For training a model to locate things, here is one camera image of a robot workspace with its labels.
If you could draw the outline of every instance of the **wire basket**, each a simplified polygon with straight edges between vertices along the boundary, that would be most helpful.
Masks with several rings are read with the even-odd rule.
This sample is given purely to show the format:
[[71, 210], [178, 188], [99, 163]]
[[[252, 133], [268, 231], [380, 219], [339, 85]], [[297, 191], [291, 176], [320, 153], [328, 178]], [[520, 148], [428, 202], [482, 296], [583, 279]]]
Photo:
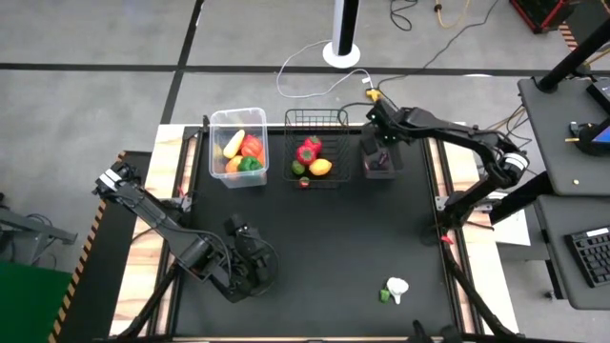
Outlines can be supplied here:
[[[284, 179], [293, 182], [303, 190], [336, 189], [350, 179], [349, 160], [349, 122], [348, 114], [343, 110], [287, 110], [284, 119]], [[305, 139], [317, 136], [322, 142], [320, 158], [329, 160], [333, 167], [322, 176], [315, 176], [309, 171], [296, 175], [292, 163], [296, 160], [296, 150]], [[307, 176], [308, 187], [302, 187], [299, 179]]]

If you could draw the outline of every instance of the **black keyboard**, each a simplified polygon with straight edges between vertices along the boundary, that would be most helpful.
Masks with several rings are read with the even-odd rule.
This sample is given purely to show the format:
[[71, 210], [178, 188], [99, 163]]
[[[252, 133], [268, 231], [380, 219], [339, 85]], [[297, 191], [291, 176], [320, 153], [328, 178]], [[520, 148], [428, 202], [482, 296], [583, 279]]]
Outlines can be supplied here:
[[565, 241], [591, 288], [610, 284], [610, 231], [608, 228], [567, 234]]

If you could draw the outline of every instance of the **toy fruit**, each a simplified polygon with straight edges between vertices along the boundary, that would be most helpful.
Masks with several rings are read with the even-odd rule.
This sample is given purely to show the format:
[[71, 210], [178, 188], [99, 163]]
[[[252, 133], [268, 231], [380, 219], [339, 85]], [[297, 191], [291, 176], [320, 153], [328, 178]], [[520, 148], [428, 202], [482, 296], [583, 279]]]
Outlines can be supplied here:
[[322, 176], [331, 171], [333, 164], [324, 158], [318, 158], [309, 166], [309, 171], [315, 176]]
[[298, 179], [298, 186], [301, 188], [309, 187], [309, 177], [303, 176]]
[[240, 130], [234, 134], [233, 137], [231, 137], [229, 144], [227, 144], [225, 149], [222, 151], [222, 154], [229, 159], [234, 158], [239, 151], [239, 147], [241, 147], [241, 142], [244, 140], [245, 135], [246, 132], [243, 130]]
[[258, 162], [260, 162], [260, 164], [265, 167], [265, 150], [261, 150], [260, 154], [256, 157], [256, 159], [258, 160]]
[[322, 151], [322, 141], [316, 136], [307, 137], [303, 145], [312, 148], [315, 154], [319, 154]]
[[296, 150], [296, 160], [303, 166], [309, 166], [315, 161], [315, 151], [307, 146], [300, 146]]
[[238, 172], [249, 172], [249, 171], [257, 171], [262, 169], [263, 166], [258, 162], [256, 157], [246, 156], [241, 159], [239, 162], [239, 166], [237, 166]]
[[254, 137], [251, 134], [248, 134], [244, 141], [241, 143], [241, 154], [243, 156], [254, 156], [257, 157], [260, 155], [260, 152], [263, 150], [263, 144], [260, 143], [260, 140]]
[[293, 161], [293, 164], [290, 166], [290, 169], [293, 170], [293, 173], [297, 175], [301, 175], [305, 172], [305, 166], [298, 163], [298, 161]]
[[236, 157], [232, 158], [225, 166], [225, 172], [226, 173], [237, 172], [237, 166], [239, 166], [239, 163], [241, 163], [241, 160], [243, 158], [244, 158], [244, 156], [240, 156], [240, 155], [237, 155]]

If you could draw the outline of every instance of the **black tabletop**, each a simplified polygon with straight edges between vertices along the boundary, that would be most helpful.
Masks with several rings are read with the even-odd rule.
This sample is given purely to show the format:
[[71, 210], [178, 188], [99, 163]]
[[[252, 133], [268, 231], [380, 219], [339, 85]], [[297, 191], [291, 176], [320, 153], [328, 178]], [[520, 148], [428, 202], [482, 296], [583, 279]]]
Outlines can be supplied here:
[[[267, 293], [235, 304], [212, 284], [185, 277], [176, 334], [403, 336], [414, 333], [415, 319], [430, 334], [451, 324], [455, 298], [447, 290], [440, 250], [419, 241], [421, 230], [434, 222], [421, 142], [402, 147], [408, 167], [396, 180], [367, 180], [354, 135], [350, 181], [338, 190], [300, 190], [283, 179], [283, 139], [269, 135], [266, 186], [228, 190], [202, 165], [202, 196], [193, 204], [197, 228], [222, 234], [222, 222], [233, 212], [258, 227], [279, 254], [279, 277]], [[207, 153], [201, 160], [208, 160]], [[390, 276], [410, 285], [400, 305], [378, 300]]]
[[571, 137], [569, 124], [601, 123], [608, 114], [593, 100], [586, 88], [588, 80], [564, 80], [558, 89], [545, 93], [534, 80], [520, 80], [523, 105], [538, 141], [540, 154], [553, 189], [558, 195], [610, 196], [610, 159], [581, 152]]
[[610, 286], [590, 288], [564, 241], [566, 234], [610, 225], [610, 198], [542, 195], [535, 203], [540, 225], [548, 233], [554, 263], [570, 305], [578, 310], [610, 310]]

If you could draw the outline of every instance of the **gray floor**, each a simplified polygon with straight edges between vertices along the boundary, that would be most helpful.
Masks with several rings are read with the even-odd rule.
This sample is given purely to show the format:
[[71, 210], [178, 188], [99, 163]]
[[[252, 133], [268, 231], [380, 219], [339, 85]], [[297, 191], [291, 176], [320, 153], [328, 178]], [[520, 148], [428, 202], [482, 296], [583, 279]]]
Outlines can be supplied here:
[[[421, 67], [456, 29], [438, 27], [420, 3], [406, 15], [414, 30], [388, 19], [388, 2], [362, 1], [356, 42], [361, 66]], [[7, 0], [0, 3], [0, 62], [175, 64], [194, 0]], [[473, 2], [467, 22], [478, 22], [490, 0]], [[447, 2], [452, 21], [461, 3]], [[191, 65], [279, 65], [308, 43], [329, 38], [332, 1], [207, 0], [199, 20]], [[321, 48], [294, 65], [322, 66]], [[484, 28], [468, 30], [433, 65], [437, 68], [548, 69], [567, 53], [557, 32], [532, 35], [501, 0]], [[0, 191], [23, 214], [40, 212], [81, 236], [76, 245], [53, 245], [57, 269], [70, 272], [80, 254], [98, 200], [93, 181], [122, 150], [150, 151], [172, 81], [171, 73], [0, 71]], [[289, 94], [324, 91], [340, 75], [284, 75]], [[372, 75], [374, 81], [381, 76]], [[361, 77], [331, 94], [286, 99], [271, 74], [184, 76], [173, 123], [199, 123], [203, 114], [260, 107], [269, 122], [283, 122], [290, 108], [338, 108], [364, 101]], [[519, 105], [517, 78], [410, 76], [384, 84], [400, 106], [419, 106], [439, 118], [483, 128]], [[349, 108], [352, 122], [366, 109]], [[531, 137], [528, 124], [517, 134]], [[531, 170], [543, 171], [536, 143], [527, 146]], [[52, 259], [45, 256], [43, 267]], [[541, 298], [550, 282], [540, 263], [505, 263], [521, 331], [532, 336], [607, 341], [609, 313], [576, 312], [566, 302]]]
[[[481, 22], [492, 3], [473, 3], [462, 26]], [[281, 65], [306, 44], [332, 38], [333, 2], [315, 4], [299, 0], [206, 2], [199, 26], [213, 34], [195, 37], [189, 64]], [[443, 18], [453, 23], [463, 2], [447, 1], [444, 5]], [[434, 1], [422, 0], [406, 10], [413, 30], [403, 32], [389, 20], [388, 1], [362, 1], [356, 31], [356, 44], [362, 51], [359, 65], [422, 67], [457, 32], [438, 25], [433, 6]], [[485, 28], [478, 29], [469, 29], [454, 43], [451, 53], [439, 57], [431, 67], [550, 69], [569, 52], [558, 31], [532, 34], [506, 0], [499, 1]], [[312, 48], [292, 65], [323, 66], [321, 52], [322, 47]]]

